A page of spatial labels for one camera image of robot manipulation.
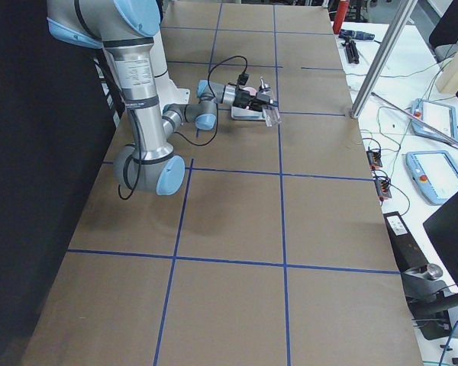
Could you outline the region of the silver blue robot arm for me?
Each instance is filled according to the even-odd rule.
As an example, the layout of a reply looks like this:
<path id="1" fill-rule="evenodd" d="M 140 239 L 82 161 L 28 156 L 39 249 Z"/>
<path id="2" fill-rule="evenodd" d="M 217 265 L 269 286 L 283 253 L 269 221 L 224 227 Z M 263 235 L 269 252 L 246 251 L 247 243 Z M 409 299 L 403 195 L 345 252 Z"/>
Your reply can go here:
<path id="1" fill-rule="evenodd" d="M 235 84 L 210 79 L 198 83 L 198 103 L 169 77 L 160 33 L 162 6 L 156 1 L 49 1 L 47 21 L 53 37 L 90 49 L 105 50 L 117 76 L 114 85 L 127 109 L 134 142 L 114 161 L 120 188 L 175 194 L 182 185 L 185 163 L 168 138 L 183 124 L 211 130 L 218 107 L 255 111 L 271 127 L 280 123 L 278 102 L 262 83 L 249 91 L 242 72 Z"/>

